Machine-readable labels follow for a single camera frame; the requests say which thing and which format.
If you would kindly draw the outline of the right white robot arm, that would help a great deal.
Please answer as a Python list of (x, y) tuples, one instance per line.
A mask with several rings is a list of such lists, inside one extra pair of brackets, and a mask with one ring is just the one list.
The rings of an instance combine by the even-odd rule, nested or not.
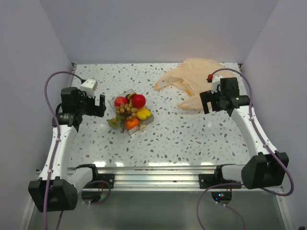
[(237, 78), (209, 75), (212, 88), (200, 93), (205, 114), (226, 111), (239, 128), (250, 159), (244, 165), (225, 164), (215, 169), (214, 184), (225, 188), (230, 182), (241, 182), (247, 189), (280, 186), (289, 158), (269, 141), (256, 118), (250, 98), (240, 95)]

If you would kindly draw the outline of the clear plastic tray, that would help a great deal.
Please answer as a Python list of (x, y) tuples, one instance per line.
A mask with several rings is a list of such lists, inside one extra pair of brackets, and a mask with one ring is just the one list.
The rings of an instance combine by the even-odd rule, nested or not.
[(152, 123), (154, 117), (146, 106), (146, 98), (130, 89), (108, 101), (115, 116), (107, 120), (109, 126), (130, 136)]

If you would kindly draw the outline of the orange fake tangerine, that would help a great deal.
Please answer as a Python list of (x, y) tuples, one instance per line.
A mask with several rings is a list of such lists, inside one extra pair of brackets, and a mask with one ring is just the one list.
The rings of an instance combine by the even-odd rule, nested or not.
[(137, 127), (139, 123), (140, 122), (137, 117), (131, 117), (131, 118), (128, 117), (125, 123), (125, 127), (127, 130), (131, 130), (134, 127)]

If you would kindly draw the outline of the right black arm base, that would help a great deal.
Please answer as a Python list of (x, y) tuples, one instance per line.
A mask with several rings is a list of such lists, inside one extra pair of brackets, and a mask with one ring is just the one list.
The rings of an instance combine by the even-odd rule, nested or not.
[(230, 164), (222, 164), (216, 166), (213, 173), (206, 173), (206, 174), (199, 174), (199, 186), (200, 189), (207, 189), (211, 186), (218, 185), (218, 184), (227, 184), (227, 183), (235, 183), (235, 185), (232, 186), (222, 186), (222, 188), (233, 188), (233, 189), (240, 189), (242, 188), (242, 185), (239, 184), (239, 182), (235, 182), (232, 180), (225, 180), (222, 176), (222, 167), (228, 166)]

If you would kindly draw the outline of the red round fake fruit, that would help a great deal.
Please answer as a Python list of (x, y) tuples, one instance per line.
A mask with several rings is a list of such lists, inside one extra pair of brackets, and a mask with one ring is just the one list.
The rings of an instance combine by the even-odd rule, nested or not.
[(146, 98), (142, 94), (136, 94), (132, 99), (132, 104), (135, 108), (143, 108), (146, 104)]

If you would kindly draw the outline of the red apple with yellow patch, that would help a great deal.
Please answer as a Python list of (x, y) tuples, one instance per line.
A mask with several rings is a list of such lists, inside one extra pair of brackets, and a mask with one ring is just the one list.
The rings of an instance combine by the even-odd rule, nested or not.
[(126, 97), (119, 96), (114, 100), (114, 106), (115, 107), (120, 107), (121, 104), (129, 104), (129, 101)]

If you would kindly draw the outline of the brown longan bunch with leaves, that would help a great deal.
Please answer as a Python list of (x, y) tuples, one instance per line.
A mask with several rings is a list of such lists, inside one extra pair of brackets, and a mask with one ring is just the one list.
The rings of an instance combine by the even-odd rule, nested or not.
[(132, 103), (121, 104), (120, 107), (115, 107), (116, 117), (107, 120), (109, 126), (113, 129), (120, 129), (121, 133), (124, 133), (126, 129), (125, 123), (127, 118), (136, 117), (138, 109), (133, 107)]

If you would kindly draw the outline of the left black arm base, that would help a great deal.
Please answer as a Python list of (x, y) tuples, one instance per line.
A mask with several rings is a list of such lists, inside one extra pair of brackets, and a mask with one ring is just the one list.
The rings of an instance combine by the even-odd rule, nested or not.
[(92, 179), (88, 185), (98, 184), (98, 188), (110, 187), (113, 189), (115, 182), (114, 173), (99, 173), (95, 164), (82, 164), (77, 168), (89, 168), (92, 170)]

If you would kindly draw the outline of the orange translucent plastic bag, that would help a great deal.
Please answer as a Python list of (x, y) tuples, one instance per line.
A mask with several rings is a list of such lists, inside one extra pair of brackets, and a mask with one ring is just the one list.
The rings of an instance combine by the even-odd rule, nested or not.
[(215, 60), (188, 58), (176, 69), (169, 70), (154, 85), (156, 90), (166, 86), (175, 86), (185, 91), (189, 98), (177, 106), (185, 110), (200, 110), (202, 103), (200, 93), (210, 91), (212, 84), (207, 82), (208, 75), (224, 66)]

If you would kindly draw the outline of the aluminium mounting rail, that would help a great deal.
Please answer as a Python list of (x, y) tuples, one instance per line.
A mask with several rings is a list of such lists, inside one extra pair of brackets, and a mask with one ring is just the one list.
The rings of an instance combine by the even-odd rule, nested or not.
[[(115, 191), (198, 191), (202, 190), (199, 186), (198, 175), (203, 173), (213, 173), (216, 168), (211, 166), (148, 166), (148, 167), (100, 167), (97, 166), (99, 173), (114, 173)], [(235, 182), (241, 181), (241, 165), (228, 165), (223, 175), (225, 180)], [(45, 167), (39, 177), (43, 180), (47, 176), (51, 180), (64, 179), (70, 184), (81, 186), (85, 189), (93, 189), (93, 185), (86, 185), (92, 179), (92, 170), (89, 168), (67, 168), (62, 169), (55, 166), (52, 169)]]

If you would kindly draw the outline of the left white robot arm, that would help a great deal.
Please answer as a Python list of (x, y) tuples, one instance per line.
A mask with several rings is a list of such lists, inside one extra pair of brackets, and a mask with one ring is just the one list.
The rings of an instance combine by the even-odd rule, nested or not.
[(79, 165), (72, 176), (68, 175), (71, 147), (84, 115), (103, 117), (106, 110), (105, 96), (100, 95), (95, 105), (95, 87), (64, 88), (61, 103), (52, 119), (53, 135), (48, 157), (37, 180), (30, 181), (29, 194), (38, 211), (73, 210), (78, 193), (87, 186), (95, 188), (100, 182), (95, 164)]

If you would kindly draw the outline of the yellow fake banana bunch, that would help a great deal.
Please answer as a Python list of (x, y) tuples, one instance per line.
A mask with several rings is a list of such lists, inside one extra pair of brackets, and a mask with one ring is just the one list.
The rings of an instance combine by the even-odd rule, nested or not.
[(136, 117), (139, 120), (146, 120), (151, 115), (152, 115), (151, 112), (146, 107), (143, 107), (143, 108), (139, 109), (138, 112), (136, 113)]

